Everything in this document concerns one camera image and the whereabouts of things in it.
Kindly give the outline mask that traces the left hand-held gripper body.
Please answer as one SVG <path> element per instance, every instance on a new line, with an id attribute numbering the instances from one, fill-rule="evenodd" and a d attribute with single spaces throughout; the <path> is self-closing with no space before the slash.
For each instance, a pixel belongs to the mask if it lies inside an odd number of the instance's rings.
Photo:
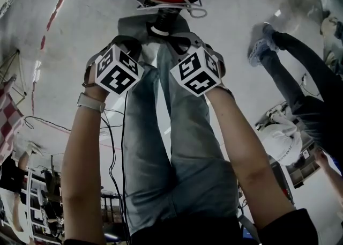
<path id="1" fill-rule="evenodd" d="M 109 93 L 126 93 L 143 76 L 138 63 L 142 51 L 140 42 L 130 36 L 118 35 L 108 46 L 87 62 L 84 86 L 98 85 Z"/>

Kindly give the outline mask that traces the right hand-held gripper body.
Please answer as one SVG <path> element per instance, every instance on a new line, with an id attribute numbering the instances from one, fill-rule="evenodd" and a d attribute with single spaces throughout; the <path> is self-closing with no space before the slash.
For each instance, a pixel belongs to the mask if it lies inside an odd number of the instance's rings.
<path id="1" fill-rule="evenodd" d="M 190 39 L 191 46 L 186 54 L 177 54 L 169 44 L 169 51 L 176 64 L 170 73 L 180 86 L 195 96 L 202 96 L 222 83 L 225 73 L 223 57 L 192 32 L 176 33 Z"/>

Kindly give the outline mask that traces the person's left hand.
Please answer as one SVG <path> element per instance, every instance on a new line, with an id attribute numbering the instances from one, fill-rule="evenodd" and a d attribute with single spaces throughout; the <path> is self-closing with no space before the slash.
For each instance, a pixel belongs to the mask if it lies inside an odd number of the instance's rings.
<path id="1" fill-rule="evenodd" d="M 93 99 L 105 102 L 109 93 L 95 83 L 96 65 L 93 63 L 86 70 L 84 76 L 85 94 Z"/>

